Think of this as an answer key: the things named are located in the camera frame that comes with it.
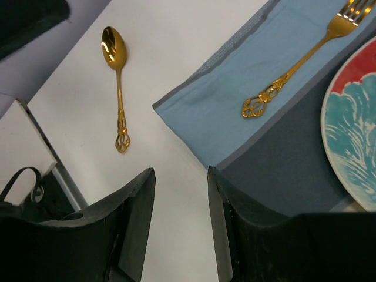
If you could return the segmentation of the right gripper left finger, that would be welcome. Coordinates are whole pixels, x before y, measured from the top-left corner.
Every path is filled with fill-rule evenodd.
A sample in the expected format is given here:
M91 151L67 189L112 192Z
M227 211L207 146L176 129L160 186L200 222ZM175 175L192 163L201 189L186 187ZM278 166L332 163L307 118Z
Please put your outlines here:
M1 217L1 280L140 281L154 199L148 168L62 220Z

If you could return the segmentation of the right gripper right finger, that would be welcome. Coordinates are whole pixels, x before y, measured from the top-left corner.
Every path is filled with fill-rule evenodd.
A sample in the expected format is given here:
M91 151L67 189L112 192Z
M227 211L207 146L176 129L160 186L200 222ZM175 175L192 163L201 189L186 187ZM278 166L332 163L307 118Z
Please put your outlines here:
M284 216L208 169L219 281L374 281L375 213Z

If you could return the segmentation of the striped cloth placemat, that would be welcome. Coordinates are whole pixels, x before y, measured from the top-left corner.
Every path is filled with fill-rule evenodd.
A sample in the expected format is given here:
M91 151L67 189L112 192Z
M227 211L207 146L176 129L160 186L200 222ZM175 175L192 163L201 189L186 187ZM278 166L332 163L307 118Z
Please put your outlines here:
M290 69L324 35L344 1L267 1L191 77L153 108L205 167L286 216L352 203L325 155L321 105L341 65L375 36L375 12L318 50L258 118L244 101Z

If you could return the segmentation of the red and teal plate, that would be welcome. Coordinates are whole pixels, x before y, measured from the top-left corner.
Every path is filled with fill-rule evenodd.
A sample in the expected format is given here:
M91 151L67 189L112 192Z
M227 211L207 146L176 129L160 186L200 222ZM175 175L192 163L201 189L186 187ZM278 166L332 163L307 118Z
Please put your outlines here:
M321 135L338 180L359 206L375 211L375 39L333 77L321 107Z

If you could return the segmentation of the gold fork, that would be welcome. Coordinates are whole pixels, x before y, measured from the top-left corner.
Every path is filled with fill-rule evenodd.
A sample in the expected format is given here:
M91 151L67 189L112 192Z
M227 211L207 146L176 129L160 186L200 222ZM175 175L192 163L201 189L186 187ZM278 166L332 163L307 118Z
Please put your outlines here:
M260 117L267 105L278 95L283 86L324 44L328 41L349 35L372 11L375 0L347 1L346 4L329 21L326 34L296 64L275 81L271 82L258 95L244 101L241 115L243 118Z

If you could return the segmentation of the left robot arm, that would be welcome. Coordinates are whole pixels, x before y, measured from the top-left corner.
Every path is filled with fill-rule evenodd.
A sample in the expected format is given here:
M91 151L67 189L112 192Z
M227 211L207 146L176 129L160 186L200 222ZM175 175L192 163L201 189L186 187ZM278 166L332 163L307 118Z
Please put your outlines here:
M70 16L67 1L1 1L1 59Z

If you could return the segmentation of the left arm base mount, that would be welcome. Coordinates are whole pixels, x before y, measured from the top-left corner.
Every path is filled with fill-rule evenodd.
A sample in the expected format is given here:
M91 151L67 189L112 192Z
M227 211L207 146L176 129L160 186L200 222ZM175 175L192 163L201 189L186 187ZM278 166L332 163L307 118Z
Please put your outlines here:
M18 177L26 170L35 174L35 184L21 204L12 204L5 200ZM42 176L34 167L19 169L1 192L1 217L12 217L31 222L62 220L74 213L70 201L52 173Z

